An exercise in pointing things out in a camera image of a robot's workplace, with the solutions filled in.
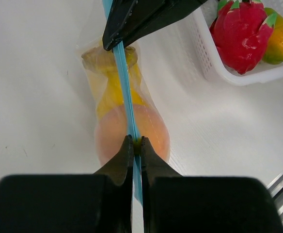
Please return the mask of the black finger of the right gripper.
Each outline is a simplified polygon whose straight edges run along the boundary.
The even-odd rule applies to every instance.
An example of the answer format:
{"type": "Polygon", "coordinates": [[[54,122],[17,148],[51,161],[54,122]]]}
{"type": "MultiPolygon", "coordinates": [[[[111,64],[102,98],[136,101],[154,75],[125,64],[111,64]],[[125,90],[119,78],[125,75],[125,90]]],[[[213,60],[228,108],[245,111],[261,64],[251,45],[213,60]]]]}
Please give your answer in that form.
{"type": "Polygon", "coordinates": [[[112,50],[180,21],[201,7],[205,0],[113,0],[102,42],[112,50]]]}

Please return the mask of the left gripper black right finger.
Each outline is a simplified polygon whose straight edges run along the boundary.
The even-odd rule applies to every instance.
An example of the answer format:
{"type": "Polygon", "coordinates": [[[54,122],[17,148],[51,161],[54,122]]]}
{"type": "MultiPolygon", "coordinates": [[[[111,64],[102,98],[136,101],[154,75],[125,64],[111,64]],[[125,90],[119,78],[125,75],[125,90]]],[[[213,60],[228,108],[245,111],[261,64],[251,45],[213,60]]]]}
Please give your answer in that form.
{"type": "Polygon", "coordinates": [[[141,179],[145,233],[154,232],[152,226],[155,223],[153,217],[155,205],[152,203],[154,195],[151,191],[155,188],[155,180],[156,178],[172,177],[180,177],[180,174],[155,152],[150,139],[143,136],[141,138],[141,179]]]}

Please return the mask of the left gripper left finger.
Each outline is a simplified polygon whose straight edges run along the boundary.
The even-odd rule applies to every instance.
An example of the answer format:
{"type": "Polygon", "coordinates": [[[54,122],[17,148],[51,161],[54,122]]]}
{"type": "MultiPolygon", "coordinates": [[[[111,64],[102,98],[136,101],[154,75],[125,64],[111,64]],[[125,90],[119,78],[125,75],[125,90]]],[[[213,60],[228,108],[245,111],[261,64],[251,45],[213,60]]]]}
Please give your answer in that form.
{"type": "Polygon", "coordinates": [[[95,175],[105,178],[97,233],[132,232],[134,143],[125,136],[119,151],[95,175]]]}

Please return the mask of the orange peach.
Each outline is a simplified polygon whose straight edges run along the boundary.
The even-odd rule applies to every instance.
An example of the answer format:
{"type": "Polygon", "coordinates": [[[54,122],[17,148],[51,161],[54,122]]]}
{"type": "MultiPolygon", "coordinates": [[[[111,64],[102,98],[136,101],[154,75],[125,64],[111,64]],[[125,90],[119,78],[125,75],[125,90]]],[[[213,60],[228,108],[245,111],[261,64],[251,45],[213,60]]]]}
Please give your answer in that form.
{"type": "MultiPolygon", "coordinates": [[[[170,157],[170,136],[159,113],[139,104],[133,105],[134,117],[142,136],[149,138],[155,152],[164,160],[170,157]]],[[[118,106],[106,113],[95,127],[94,140],[98,159],[103,166],[120,149],[127,135],[124,106],[118,106]]]]}

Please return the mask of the yellow banana bunch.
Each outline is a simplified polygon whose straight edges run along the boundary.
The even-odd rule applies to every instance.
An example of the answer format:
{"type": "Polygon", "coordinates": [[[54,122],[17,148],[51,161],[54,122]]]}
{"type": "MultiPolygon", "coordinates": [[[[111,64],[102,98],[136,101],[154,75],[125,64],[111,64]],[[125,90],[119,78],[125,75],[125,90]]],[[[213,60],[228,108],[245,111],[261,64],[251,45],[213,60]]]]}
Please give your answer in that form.
{"type": "MultiPolygon", "coordinates": [[[[132,103],[146,106],[146,99],[140,89],[142,75],[136,49],[133,46],[126,47],[125,56],[132,103]]],[[[106,51],[99,45],[85,51],[81,58],[96,102],[96,117],[100,120],[110,110],[124,104],[115,57],[112,51],[106,51]]]]}

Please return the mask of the clear zip top bag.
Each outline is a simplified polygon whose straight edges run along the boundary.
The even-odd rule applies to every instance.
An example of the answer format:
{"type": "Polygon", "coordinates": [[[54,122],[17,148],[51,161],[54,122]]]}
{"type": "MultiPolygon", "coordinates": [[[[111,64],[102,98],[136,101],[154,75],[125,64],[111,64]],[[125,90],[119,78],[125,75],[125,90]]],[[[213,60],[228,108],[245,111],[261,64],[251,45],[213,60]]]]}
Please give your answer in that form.
{"type": "MultiPolygon", "coordinates": [[[[81,55],[85,51],[87,51],[90,48],[97,47],[99,45],[102,45],[103,47],[103,42],[102,42],[103,30],[107,22],[107,18],[108,18],[107,11],[110,9],[110,6],[111,6],[110,0],[93,1],[90,16],[81,31],[79,42],[77,44],[77,50],[81,62],[82,62],[81,55]]],[[[139,64],[139,48],[137,46],[133,46],[133,47],[137,51],[138,64],[139,64]]],[[[126,63],[125,48],[126,47],[124,47],[123,45],[118,45],[116,46],[115,49],[110,51],[112,51],[114,54],[116,65],[118,68],[118,74],[120,78],[122,94],[124,99],[123,106],[125,109],[126,122],[127,122],[127,135],[132,136],[133,143],[136,148],[134,153],[135,158],[133,164],[133,182],[134,182],[134,192],[135,192],[134,195],[138,201],[142,201],[140,145],[143,136],[140,134],[138,130],[138,126],[134,117],[134,109],[133,109],[134,104],[132,103],[131,92],[130,92],[129,74],[126,63]]],[[[157,111],[143,76],[141,80],[140,89],[141,89],[141,93],[146,99],[146,103],[147,103],[146,107],[150,107],[157,111]]]]}

